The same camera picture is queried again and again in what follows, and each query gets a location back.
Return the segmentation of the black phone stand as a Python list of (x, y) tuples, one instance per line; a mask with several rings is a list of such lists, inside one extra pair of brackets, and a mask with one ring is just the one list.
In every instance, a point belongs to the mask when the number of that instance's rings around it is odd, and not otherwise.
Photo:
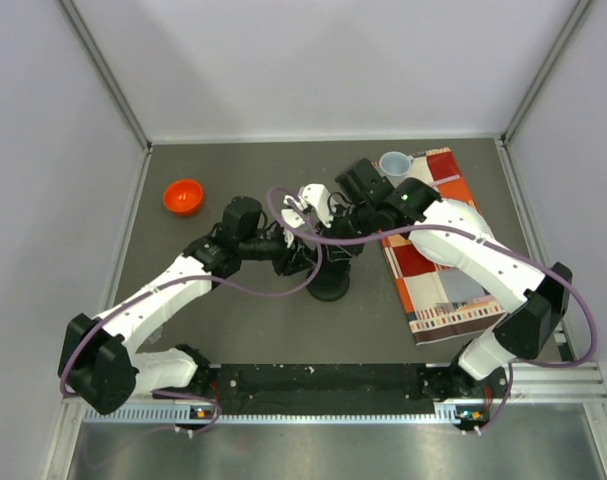
[(349, 261), (323, 263), (314, 279), (307, 285), (310, 295), (322, 302), (335, 302), (343, 298), (350, 287)]

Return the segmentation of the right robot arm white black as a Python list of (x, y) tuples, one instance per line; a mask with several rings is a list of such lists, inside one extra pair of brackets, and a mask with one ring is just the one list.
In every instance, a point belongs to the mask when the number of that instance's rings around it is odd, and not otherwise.
[(453, 360), (452, 388), (470, 396), (511, 361), (533, 360), (567, 311), (571, 271), (530, 265), (527, 258), (493, 243), (478, 226), (480, 215), (461, 202), (409, 177), (398, 186), (362, 159), (336, 179), (350, 207), (339, 214), (324, 186), (309, 205), (323, 226), (330, 251), (398, 234), (408, 227), (411, 244), (427, 260), (452, 267), (486, 290), (503, 309), (501, 319), (467, 344)]

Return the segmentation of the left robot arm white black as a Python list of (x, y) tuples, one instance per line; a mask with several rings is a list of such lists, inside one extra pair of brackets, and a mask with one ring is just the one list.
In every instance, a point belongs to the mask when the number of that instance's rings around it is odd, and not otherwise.
[(286, 196), (274, 223), (264, 225), (258, 200), (234, 198), (210, 232), (138, 292), (94, 318), (79, 314), (69, 322), (58, 367), (61, 392), (102, 415), (133, 396), (203, 394), (210, 366), (197, 349), (179, 345), (143, 353), (141, 346), (186, 305), (229, 284), (245, 261), (269, 261), (284, 276), (317, 270), (321, 249), (310, 249), (295, 235), (311, 214), (323, 226), (334, 219), (326, 202), (298, 194)]

